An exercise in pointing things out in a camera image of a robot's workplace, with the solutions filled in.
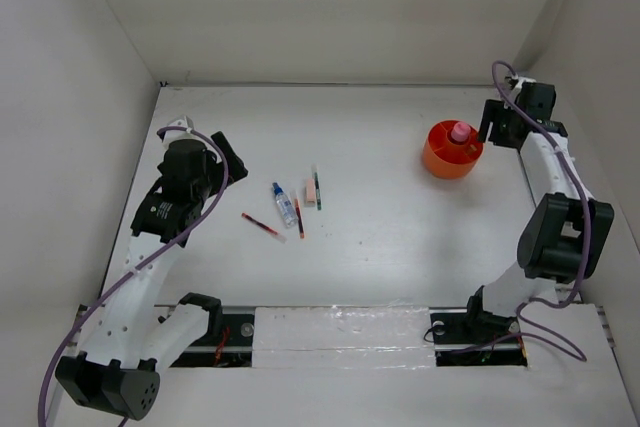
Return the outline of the pink capped clear tube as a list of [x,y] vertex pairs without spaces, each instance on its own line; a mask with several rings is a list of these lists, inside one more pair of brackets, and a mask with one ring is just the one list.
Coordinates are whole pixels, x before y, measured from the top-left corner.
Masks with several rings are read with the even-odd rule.
[[449,138],[452,143],[465,144],[471,135],[471,126],[465,122],[456,122],[449,132]]

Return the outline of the pink eraser block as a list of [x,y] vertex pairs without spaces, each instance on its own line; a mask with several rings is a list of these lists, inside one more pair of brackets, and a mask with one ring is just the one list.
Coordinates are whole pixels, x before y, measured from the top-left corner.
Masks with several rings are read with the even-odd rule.
[[316,186],[313,178],[305,181],[304,203],[306,206],[315,206],[317,202]]

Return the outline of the green pen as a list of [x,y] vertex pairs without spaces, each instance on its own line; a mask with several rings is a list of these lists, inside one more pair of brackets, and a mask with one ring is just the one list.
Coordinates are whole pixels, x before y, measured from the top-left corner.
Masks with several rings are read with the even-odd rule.
[[316,209],[318,211],[322,210],[322,198],[321,198],[321,190],[319,184],[319,173],[316,164],[312,164],[312,178],[314,183],[315,190],[315,199],[316,199]]

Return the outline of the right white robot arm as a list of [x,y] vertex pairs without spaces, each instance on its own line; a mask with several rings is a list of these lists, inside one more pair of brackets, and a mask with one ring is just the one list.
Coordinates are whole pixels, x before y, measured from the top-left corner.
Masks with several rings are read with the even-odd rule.
[[529,303],[551,306],[557,284],[580,287],[594,273],[614,220],[580,179],[565,126],[552,120],[556,89],[512,77],[502,101],[485,104],[478,139],[519,153],[536,205],[520,235],[516,261],[469,298],[462,331],[470,344],[514,338]]

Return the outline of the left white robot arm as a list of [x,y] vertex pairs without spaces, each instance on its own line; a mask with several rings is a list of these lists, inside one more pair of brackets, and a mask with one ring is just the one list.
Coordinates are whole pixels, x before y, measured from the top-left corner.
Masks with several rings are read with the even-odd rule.
[[222,132],[170,126],[158,135],[165,144],[160,175],[133,217],[122,275],[87,309],[100,317],[77,354],[62,354],[52,369],[77,405],[135,421],[150,412],[162,374],[187,347],[225,334],[215,297],[189,292],[164,320],[154,308],[191,233],[248,175]]

